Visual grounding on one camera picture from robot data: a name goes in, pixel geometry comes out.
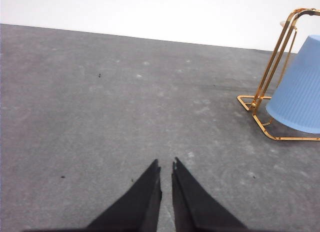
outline blue lampshade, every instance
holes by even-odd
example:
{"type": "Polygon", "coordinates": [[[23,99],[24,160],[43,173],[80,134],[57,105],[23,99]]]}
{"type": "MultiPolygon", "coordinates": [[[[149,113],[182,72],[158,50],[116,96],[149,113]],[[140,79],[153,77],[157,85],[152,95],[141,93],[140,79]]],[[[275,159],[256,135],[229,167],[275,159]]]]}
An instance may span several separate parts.
{"type": "Polygon", "coordinates": [[[320,133],[320,35],[305,40],[266,110],[288,127],[320,133]]]}

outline lamp base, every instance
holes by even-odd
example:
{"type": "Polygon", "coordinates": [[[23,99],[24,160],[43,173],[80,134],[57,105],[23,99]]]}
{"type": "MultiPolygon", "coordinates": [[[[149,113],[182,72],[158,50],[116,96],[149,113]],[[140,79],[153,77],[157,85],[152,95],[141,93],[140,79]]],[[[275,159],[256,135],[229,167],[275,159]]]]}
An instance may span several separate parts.
{"type": "MultiPolygon", "coordinates": [[[[244,99],[253,99],[255,98],[254,95],[238,95],[237,99],[238,101],[242,104],[242,106],[245,108],[246,111],[250,112],[250,105],[252,104],[251,102],[245,102],[244,99]]],[[[270,100],[272,97],[271,96],[263,96],[261,97],[262,100],[270,100]]],[[[259,117],[257,116],[256,113],[252,112],[252,117],[254,118],[255,122],[258,124],[262,132],[267,136],[268,138],[275,140],[275,141],[320,141],[320,137],[277,137],[271,135],[267,131],[267,126],[271,124],[272,119],[269,122],[262,123],[259,117]]]]}

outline gray carpet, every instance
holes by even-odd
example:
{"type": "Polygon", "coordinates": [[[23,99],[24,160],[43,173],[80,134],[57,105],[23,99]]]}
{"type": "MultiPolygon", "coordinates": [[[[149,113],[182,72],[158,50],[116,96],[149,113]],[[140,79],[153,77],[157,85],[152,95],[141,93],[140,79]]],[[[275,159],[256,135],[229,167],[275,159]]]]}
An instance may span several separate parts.
{"type": "Polygon", "coordinates": [[[270,52],[1,25],[1,231],[80,228],[175,156],[249,228],[320,231],[320,142],[273,141],[236,99],[270,52]]]}

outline white wall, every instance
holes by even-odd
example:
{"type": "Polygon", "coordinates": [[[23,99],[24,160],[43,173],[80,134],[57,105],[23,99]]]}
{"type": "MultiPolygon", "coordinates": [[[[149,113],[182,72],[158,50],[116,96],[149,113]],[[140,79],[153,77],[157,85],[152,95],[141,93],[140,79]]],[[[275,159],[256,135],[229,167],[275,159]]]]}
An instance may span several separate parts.
{"type": "MultiPolygon", "coordinates": [[[[1,0],[1,23],[273,50],[280,21],[320,0],[1,0]]],[[[304,15],[294,51],[320,34],[320,17],[304,15]]]]}

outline gold metal frame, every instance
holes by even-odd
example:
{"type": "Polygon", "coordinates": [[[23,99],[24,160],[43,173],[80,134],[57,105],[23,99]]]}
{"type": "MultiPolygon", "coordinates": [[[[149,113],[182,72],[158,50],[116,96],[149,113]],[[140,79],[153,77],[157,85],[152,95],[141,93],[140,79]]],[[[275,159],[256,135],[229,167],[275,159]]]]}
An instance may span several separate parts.
{"type": "Polygon", "coordinates": [[[291,54],[291,49],[294,45],[295,38],[297,35],[297,28],[296,23],[297,20],[303,16],[303,15],[310,15],[310,16],[320,16],[320,10],[315,8],[297,8],[294,11],[292,11],[288,18],[285,21],[285,24],[283,25],[282,32],[279,36],[279,39],[274,47],[273,53],[271,55],[271,58],[268,62],[268,65],[264,71],[264,74],[261,78],[260,84],[256,90],[255,95],[238,95],[237,99],[238,101],[243,105],[243,107],[248,111],[252,112],[252,116],[256,123],[259,125],[262,132],[269,137],[270,139],[276,140],[276,141],[320,141],[320,137],[276,137],[271,135],[266,127],[270,125],[273,121],[273,118],[271,117],[270,120],[266,123],[261,122],[259,117],[257,116],[258,109],[261,105],[261,102],[263,100],[269,100],[271,99],[271,96],[265,96],[267,89],[270,85],[270,82],[275,74],[275,71],[279,65],[279,62],[283,56],[283,53],[287,47],[287,44],[293,34],[293,38],[291,41],[291,45],[288,51],[288,54],[286,56],[284,66],[281,71],[281,75],[279,78],[279,81],[277,85],[280,84],[281,79],[285,73],[287,63],[291,54]],[[243,99],[252,99],[251,102],[245,102],[243,99]]]}

